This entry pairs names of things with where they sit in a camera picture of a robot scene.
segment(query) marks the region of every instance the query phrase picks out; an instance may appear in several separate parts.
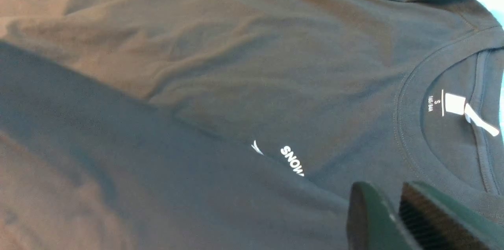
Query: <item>dark gray t-shirt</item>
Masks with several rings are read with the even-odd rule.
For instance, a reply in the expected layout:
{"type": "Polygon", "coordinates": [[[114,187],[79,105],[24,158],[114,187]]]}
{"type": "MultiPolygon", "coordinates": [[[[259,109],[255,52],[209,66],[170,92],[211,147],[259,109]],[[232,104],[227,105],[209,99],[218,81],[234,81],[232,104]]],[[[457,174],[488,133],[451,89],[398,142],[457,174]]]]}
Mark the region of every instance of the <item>dark gray t-shirt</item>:
{"type": "Polygon", "coordinates": [[[0,208],[40,248],[345,248],[360,180],[504,222],[501,138],[435,103],[498,123],[475,0],[2,1],[43,59],[2,46],[0,208]]]}

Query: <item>printed logo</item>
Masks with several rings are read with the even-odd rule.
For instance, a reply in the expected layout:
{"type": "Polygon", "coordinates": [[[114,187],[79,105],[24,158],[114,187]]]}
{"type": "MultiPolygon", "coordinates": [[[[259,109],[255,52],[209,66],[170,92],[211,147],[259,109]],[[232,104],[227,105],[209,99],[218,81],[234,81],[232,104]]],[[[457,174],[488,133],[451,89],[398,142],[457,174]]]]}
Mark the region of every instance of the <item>printed logo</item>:
{"type": "Polygon", "coordinates": [[[252,148],[258,153],[258,154],[261,154],[261,155],[264,155],[263,152],[261,152],[261,150],[259,149],[259,147],[257,146],[257,143],[256,141],[254,141],[254,144],[251,144],[250,146],[252,146],[252,148]]]}
{"type": "Polygon", "coordinates": [[[283,148],[280,149],[280,152],[282,153],[282,155],[285,155],[285,158],[289,162],[290,167],[292,167],[292,170],[299,176],[304,176],[301,162],[294,155],[294,152],[291,151],[290,146],[284,146],[283,148]]]}

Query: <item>crew neck collar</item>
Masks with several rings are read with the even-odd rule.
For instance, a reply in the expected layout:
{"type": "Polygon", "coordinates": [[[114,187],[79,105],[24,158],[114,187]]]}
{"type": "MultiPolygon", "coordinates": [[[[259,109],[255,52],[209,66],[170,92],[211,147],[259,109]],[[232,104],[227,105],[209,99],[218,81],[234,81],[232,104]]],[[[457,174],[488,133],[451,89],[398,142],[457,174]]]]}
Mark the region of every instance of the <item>crew neck collar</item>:
{"type": "MultiPolygon", "coordinates": [[[[448,68],[465,60],[468,56],[500,47],[504,47],[504,35],[502,28],[495,26],[476,33],[472,31],[427,56],[403,80],[402,88],[396,97],[394,121],[396,122],[396,140],[402,148],[406,162],[418,178],[433,184],[489,219],[504,223],[504,197],[499,195],[499,189],[504,191],[504,186],[499,186],[499,182],[496,180],[496,188],[489,190],[489,192],[470,187],[449,171],[432,153],[421,130],[421,104],[428,87],[434,80],[448,68]]],[[[486,81],[500,84],[501,77],[502,74],[498,80],[486,81]]],[[[483,107],[480,107],[479,110],[485,113],[486,106],[483,107]]],[[[480,137],[478,148],[480,144],[483,144],[483,147],[490,151],[491,155],[496,155],[496,151],[499,151],[499,157],[504,159],[502,141],[485,141],[487,136],[483,135],[480,129],[475,129],[475,137],[480,137]]],[[[493,168],[490,166],[490,162],[485,162],[484,165],[484,168],[493,168]]]]}

